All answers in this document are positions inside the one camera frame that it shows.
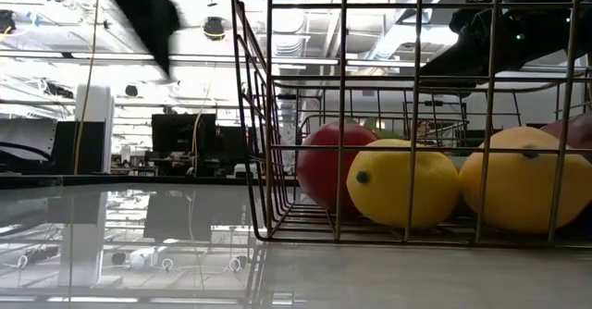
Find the dark red fruit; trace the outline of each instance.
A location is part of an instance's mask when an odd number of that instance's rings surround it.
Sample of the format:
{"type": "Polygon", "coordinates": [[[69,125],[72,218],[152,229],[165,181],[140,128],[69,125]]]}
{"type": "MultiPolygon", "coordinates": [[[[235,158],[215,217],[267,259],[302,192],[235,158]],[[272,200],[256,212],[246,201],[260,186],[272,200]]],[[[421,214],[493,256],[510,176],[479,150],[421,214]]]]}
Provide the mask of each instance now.
{"type": "MultiPolygon", "coordinates": [[[[369,129],[358,124],[345,123],[343,141],[345,146],[366,146],[377,139],[369,129]]],[[[339,123],[331,122],[323,125],[318,131],[311,133],[302,145],[337,146],[339,144],[339,123]]],[[[341,171],[341,212],[358,214],[352,198],[345,186],[355,151],[344,151],[341,171]]],[[[298,153],[298,181],[304,193],[329,213],[335,212],[337,203],[338,152],[328,150],[303,150],[298,153]]]]}
{"type": "MultiPolygon", "coordinates": [[[[575,149],[592,148],[592,113],[587,112],[571,117],[567,123],[567,144],[575,149]]],[[[546,133],[559,139],[561,136],[561,120],[548,124],[541,128],[546,133]]],[[[592,162],[592,153],[583,153],[588,161],[592,162]]]]}

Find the lemon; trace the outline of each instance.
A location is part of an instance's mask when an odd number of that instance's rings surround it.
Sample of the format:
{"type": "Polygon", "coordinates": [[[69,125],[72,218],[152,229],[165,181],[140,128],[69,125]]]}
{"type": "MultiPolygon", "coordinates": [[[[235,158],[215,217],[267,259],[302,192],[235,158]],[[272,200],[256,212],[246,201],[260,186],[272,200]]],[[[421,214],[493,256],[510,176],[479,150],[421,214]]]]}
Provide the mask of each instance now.
{"type": "MultiPolygon", "coordinates": [[[[410,146],[397,139],[368,146],[410,146]]],[[[410,152],[362,151],[351,164],[347,187],[355,207],[376,223],[405,227],[409,199],[410,152]]],[[[412,228],[426,229],[444,221],[460,194],[458,172],[442,153],[417,152],[412,228]]]]}
{"type": "MultiPolygon", "coordinates": [[[[559,140],[528,127],[506,129],[491,136],[491,148],[519,148],[519,153],[489,155],[484,220],[490,226],[522,233],[546,233],[553,197],[556,154],[532,149],[558,149],[559,140]]],[[[462,196],[475,212],[483,154],[473,153],[461,168],[462,196]]],[[[558,227],[574,220],[590,202],[592,165],[581,155],[565,156],[558,227]]]]}

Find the yellow cable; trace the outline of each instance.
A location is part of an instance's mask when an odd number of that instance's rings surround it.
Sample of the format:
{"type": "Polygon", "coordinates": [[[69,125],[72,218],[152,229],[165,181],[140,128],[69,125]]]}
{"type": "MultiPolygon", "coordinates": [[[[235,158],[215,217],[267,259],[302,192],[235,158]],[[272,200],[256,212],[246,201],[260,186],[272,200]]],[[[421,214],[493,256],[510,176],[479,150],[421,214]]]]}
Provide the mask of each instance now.
{"type": "Polygon", "coordinates": [[[78,175],[79,161],[80,161],[80,142],[82,141],[82,130],[84,128],[84,117],[86,115],[86,105],[89,102],[89,91],[91,90],[91,79],[93,78],[94,54],[96,52],[96,29],[97,21],[99,20],[99,0],[96,0],[96,7],[94,8],[94,23],[92,28],[92,53],[91,65],[89,67],[89,77],[86,81],[86,91],[84,91],[84,102],[82,104],[82,113],[80,114],[80,127],[76,137],[76,144],[74,148],[74,175],[78,175]]]}
{"type": "Polygon", "coordinates": [[[6,27],[4,32],[0,35],[0,42],[2,42],[4,40],[4,38],[8,35],[8,33],[10,31],[12,31],[12,27],[10,27],[10,26],[6,27]]]}
{"type": "MultiPolygon", "coordinates": [[[[202,106],[200,106],[198,112],[197,112],[197,118],[195,119],[195,122],[193,123],[193,137],[192,142],[191,142],[191,151],[193,152],[193,159],[191,161],[191,164],[193,166],[193,173],[195,174],[195,172],[197,171],[196,167],[197,167],[197,127],[199,126],[200,123],[200,118],[202,117],[202,112],[204,111],[204,107],[205,107],[205,102],[207,101],[208,96],[210,95],[210,89],[212,88],[212,81],[210,80],[210,83],[207,86],[207,90],[205,91],[205,97],[203,98],[203,102],[202,102],[202,106]]],[[[195,209],[195,191],[193,191],[193,198],[190,199],[189,201],[189,236],[191,238],[191,244],[193,244],[193,252],[195,253],[195,258],[197,258],[197,265],[200,268],[200,278],[202,280],[202,290],[205,290],[205,284],[204,284],[204,273],[202,271],[202,259],[200,257],[200,253],[197,250],[197,245],[195,244],[195,237],[193,236],[193,210],[195,209]]]]}

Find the computer screen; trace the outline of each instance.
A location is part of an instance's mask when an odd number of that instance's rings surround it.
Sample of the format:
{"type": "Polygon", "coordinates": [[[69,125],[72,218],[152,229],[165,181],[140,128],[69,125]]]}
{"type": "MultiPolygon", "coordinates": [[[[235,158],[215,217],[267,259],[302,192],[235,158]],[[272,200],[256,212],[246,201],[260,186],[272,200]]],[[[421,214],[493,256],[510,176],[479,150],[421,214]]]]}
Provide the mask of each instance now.
{"type": "MultiPolygon", "coordinates": [[[[152,142],[155,152],[190,152],[197,115],[152,115],[152,142]]],[[[197,128],[197,151],[216,148],[216,115],[201,114],[197,128]]]]}
{"type": "Polygon", "coordinates": [[[222,149],[228,158],[244,158],[245,148],[241,127],[218,127],[222,149]]]}

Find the ceiling light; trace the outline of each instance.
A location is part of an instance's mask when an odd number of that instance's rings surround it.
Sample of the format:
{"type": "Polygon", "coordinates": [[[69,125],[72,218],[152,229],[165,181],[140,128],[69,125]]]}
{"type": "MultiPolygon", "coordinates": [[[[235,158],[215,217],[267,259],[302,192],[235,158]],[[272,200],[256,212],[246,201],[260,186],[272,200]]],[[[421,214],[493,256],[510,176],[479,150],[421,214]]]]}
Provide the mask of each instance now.
{"type": "Polygon", "coordinates": [[[280,68],[280,69],[306,69],[306,66],[305,65],[280,64],[280,65],[277,65],[277,68],[280,68]]]}
{"type": "Polygon", "coordinates": [[[431,28],[421,34],[422,43],[454,45],[458,39],[459,35],[450,28],[431,28]]]}
{"type": "MultiPolygon", "coordinates": [[[[72,53],[74,58],[91,59],[92,53],[72,53]]],[[[147,54],[94,54],[94,59],[106,60],[153,60],[154,58],[147,54]]]]}
{"type": "Polygon", "coordinates": [[[0,296],[0,302],[35,302],[34,296],[0,296]]]}
{"type": "Polygon", "coordinates": [[[171,55],[171,61],[195,61],[195,62],[214,62],[214,63],[234,63],[234,56],[187,56],[187,55],[171,55]]]}
{"type": "Polygon", "coordinates": [[[200,298],[153,298],[151,303],[174,304],[239,304],[235,299],[200,299],[200,298]]]}
{"type": "Polygon", "coordinates": [[[274,300],[272,302],[272,305],[277,305],[277,306],[293,306],[294,305],[294,301],[293,300],[274,300]]]}
{"type": "Polygon", "coordinates": [[[363,67],[363,68],[414,68],[413,61],[388,61],[388,60],[348,60],[349,66],[363,67]]]}
{"type": "Polygon", "coordinates": [[[74,302],[74,303],[136,303],[137,298],[118,298],[118,297],[92,297],[92,296],[55,296],[47,299],[50,303],[56,302],[74,302]]]}
{"type": "Polygon", "coordinates": [[[7,57],[39,57],[39,58],[62,58],[62,54],[49,51],[0,51],[0,56],[7,57]]]}
{"type": "Polygon", "coordinates": [[[300,64],[300,65],[337,65],[337,59],[322,59],[322,58],[287,58],[278,57],[272,58],[271,62],[274,64],[300,64]]]}

